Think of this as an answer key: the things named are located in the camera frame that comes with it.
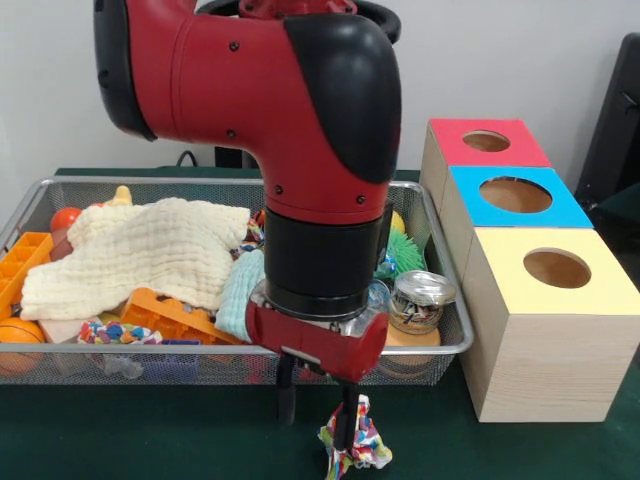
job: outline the circular hole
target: circular hole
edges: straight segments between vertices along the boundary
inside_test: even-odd
[[[543,212],[551,206],[551,194],[524,178],[498,177],[480,186],[482,197],[494,207],[516,213]]]
[[[532,277],[552,287],[580,288],[591,280],[587,264],[564,250],[535,250],[524,258],[524,267]]]
[[[481,152],[502,152],[511,146],[511,142],[507,137],[489,130],[469,132],[462,138],[462,141]]]

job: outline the tin can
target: tin can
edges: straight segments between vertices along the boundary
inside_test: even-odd
[[[455,297],[455,286],[441,275],[422,270],[403,273],[391,295],[390,322],[404,333],[430,333],[438,327],[443,307]]]

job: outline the metal mesh basket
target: metal mesh basket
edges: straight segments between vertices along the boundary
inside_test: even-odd
[[[258,210],[264,206],[259,180],[54,177],[34,185],[0,233],[10,248],[27,231],[48,231],[54,213],[67,206],[86,208],[128,185],[137,204],[167,197],[207,200]],[[429,269],[456,282],[451,259],[428,195],[411,182],[389,190],[407,224],[407,233],[425,251]],[[461,294],[446,307],[439,347],[387,347],[365,385],[434,385],[455,354],[471,345],[473,333]],[[0,344],[0,383],[11,384],[273,384],[277,357],[255,346]],[[331,383],[307,370],[299,384]]]

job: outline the stacked wooden boxes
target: stacked wooden boxes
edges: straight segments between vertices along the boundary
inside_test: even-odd
[[[640,342],[640,294],[519,120],[432,120],[436,204],[476,339],[481,422],[602,421]]]

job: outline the green spiky ball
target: green spiky ball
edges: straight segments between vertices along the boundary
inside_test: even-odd
[[[398,278],[398,275],[410,272],[411,270],[426,270],[427,266],[420,249],[413,239],[406,234],[391,228],[389,232],[389,243],[387,245],[387,256],[395,261],[396,269],[392,274],[381,266],[376,272],[376,278]]]

